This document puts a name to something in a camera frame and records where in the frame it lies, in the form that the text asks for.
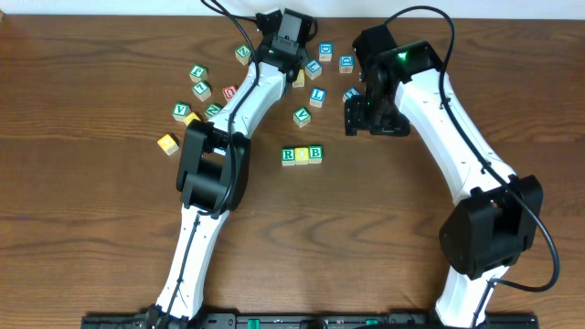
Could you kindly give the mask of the yellow O block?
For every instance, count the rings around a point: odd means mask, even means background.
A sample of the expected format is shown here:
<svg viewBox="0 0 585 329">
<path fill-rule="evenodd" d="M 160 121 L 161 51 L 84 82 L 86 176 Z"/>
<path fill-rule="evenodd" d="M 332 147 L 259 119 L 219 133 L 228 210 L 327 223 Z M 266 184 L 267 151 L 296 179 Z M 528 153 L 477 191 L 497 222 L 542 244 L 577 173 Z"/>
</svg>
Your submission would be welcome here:
<svg viewBox="0 0 585 329">
<path fill-rule="evenodd" d="M 294 149 L 295 164 L 296 165 L 308 165 L 309 164 L 309 148 L 308 147 L 297 147 Z"/>
</svg>

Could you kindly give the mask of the green R block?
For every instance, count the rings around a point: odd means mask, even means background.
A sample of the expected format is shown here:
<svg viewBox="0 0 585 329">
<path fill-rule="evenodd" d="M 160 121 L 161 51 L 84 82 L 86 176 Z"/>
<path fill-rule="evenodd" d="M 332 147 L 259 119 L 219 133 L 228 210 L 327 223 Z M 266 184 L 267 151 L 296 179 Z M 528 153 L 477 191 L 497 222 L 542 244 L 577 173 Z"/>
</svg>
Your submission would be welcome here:
<svg viewBox="0 0 585 329">
<path fill-rule="evenodd" d="M 295 149 L 294 148 L 282 148 L 282 166 L 296 165 Z"/>
</svg>

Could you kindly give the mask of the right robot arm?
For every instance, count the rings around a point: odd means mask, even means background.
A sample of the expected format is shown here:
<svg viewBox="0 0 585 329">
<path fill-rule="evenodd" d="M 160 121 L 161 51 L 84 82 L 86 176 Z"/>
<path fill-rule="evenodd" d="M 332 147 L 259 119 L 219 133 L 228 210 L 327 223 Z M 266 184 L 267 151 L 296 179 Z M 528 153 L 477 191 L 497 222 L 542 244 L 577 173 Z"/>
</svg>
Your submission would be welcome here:
<svg viewBox="0 0 585 329">
<path fill-rule="evenodd" d="M 377 37 L 353 43 L 365 92 L 345 102 L 346 134 L 406 136 L 416 130 L 439 166 L 454 209 L 439 231 L 450 264 L 431 324 L 482 328 L 486 306 L 520 256 L 532 248 L 543 188 L 520 178 L 489 146 L 452 90 L 429 42 L 398 46 Z"/>
</svg>

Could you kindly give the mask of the blue I block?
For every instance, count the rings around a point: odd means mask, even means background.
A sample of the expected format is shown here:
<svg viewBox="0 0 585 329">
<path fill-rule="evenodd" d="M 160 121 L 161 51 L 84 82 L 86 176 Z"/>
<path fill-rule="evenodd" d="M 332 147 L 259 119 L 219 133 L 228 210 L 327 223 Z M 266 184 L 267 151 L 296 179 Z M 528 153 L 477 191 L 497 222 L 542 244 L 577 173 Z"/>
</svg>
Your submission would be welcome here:
<svg viewBox="0 0 585 329">
<path fill-rule="evenodd" d="M 348 99 L 351 99 L 354 96 L 360 96 L 360 95 L 361 95 L 361 92 L 356 87 L 352 87 L 344 92 L 343 102 L 346 102 Z"/>
</svg>

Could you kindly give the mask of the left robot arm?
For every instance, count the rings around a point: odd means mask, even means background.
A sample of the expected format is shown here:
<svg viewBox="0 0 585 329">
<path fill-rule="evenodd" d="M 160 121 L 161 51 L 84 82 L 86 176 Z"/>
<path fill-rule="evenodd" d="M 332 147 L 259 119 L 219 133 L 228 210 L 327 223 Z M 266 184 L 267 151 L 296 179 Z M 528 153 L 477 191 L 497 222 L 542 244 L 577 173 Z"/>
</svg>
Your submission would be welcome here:
<svg viewBox="0 0 585 329">
<path fill-rule="evenodd" d="M 181 231 L 165 287 L 147 314 L 148 327 L 185 328 L 197 316 L 218 233 L 247 186 L 250 137 L 307 61 L 302 46 L 258 47 L 229 102 L 208 122 L 187 126 L 176 179 Z"/>
</svg>

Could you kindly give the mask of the green B block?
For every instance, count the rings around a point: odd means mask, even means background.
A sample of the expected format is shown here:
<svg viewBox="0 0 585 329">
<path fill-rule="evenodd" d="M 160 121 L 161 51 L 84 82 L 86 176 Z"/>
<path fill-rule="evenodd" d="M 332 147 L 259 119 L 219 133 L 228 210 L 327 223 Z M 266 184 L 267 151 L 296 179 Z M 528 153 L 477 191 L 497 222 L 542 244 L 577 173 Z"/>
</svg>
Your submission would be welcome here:
<svg viewBox="0 0 585 329">
<path fill-rule="evenodd" d="M 308 147 L 309 151 L 309 163 L 320 164 L 323 162 L 324 153 L 323 147 L 320 145 L 312 145 Z"/>
</svg>

